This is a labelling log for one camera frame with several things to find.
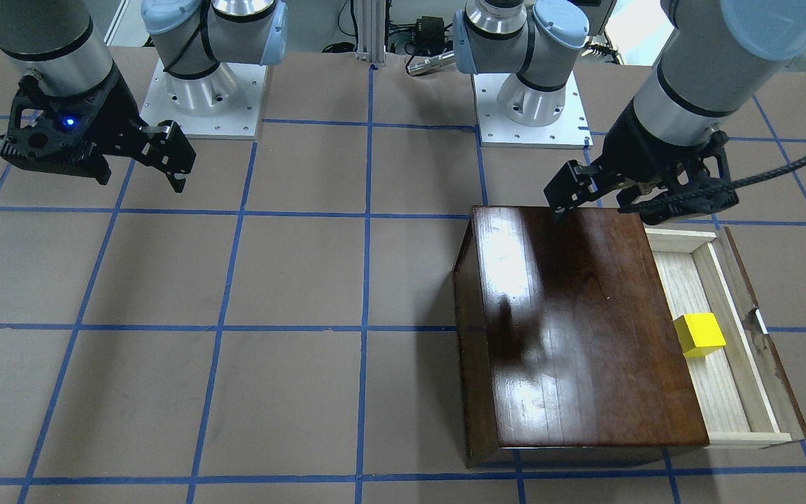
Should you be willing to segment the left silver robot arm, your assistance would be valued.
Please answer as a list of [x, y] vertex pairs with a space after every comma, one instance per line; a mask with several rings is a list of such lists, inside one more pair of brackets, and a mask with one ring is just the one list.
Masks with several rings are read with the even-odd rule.
[[[672, 40], [607, 132], [591, 164], [568, 162], [544, 189], [565, 214], [616, 192], [618, 210], [658, 225], [719, 213], [737, 190], [806, 166], [806, 156], [738, 181], [723, 121], [806, 48], [806, 1], [665, 1]], [[464, 74], [505, 74], [497, 102], [526, 127], [560, 115], [566, 84], [591, 34], [570, 1], [468, 1], [452, 45]]]

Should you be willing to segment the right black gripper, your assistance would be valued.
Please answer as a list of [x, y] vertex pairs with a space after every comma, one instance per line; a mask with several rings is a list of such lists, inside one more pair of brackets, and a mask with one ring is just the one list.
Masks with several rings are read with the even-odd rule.
[[180, 125], [172, 119], [156, 125], [144, 121], [118, 70], [109, 71], [101, 91], [102, 102], [92, 123], [92, 140], [100, 152], [159, 170], [173, 191], [182, 194], [197, 153]]

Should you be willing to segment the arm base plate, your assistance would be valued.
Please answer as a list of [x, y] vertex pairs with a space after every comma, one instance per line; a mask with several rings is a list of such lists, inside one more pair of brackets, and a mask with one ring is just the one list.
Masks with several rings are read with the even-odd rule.
[[583, 149], [594, 144], [571, 73], [557, 92], [522, 88], [507, 73], [472, 76], [474, 106], [484, 147]]
[[198, 80], [178, 79], [163, 67], [157, 61], [140, 110], [144, 121], [171, 119], [189, 139], [256, 140], [268, 66], [223, 63]]

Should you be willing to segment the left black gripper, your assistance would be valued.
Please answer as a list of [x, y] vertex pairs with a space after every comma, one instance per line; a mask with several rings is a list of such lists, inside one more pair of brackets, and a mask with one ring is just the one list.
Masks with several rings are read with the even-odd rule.
[[649, 133], [634, 112], [623, 112], [608, 131], [602, 154], [590, 164], [566, 162], [544, 188], [553, 222], [579, 205], [615, 192], [618, 207], [633, 211], [709, 211], [712, 136], [688, 146]]

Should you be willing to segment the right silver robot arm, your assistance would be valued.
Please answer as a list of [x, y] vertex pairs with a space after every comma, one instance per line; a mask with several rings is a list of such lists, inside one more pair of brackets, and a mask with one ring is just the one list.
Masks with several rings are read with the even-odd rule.
[[[287, 48], [283, 1], [144, 1], [141, 16], [167, 96], [189, 116], [236, 102], [231, 64], [276, 66]], [[197, 154], [179, 123], [151, 125], [81, 1], [0, 1], [0, 51], [22, 76], [0, 157], [29, 172], [108, 184], [108, 156], [162, 172], [181, 193]]]

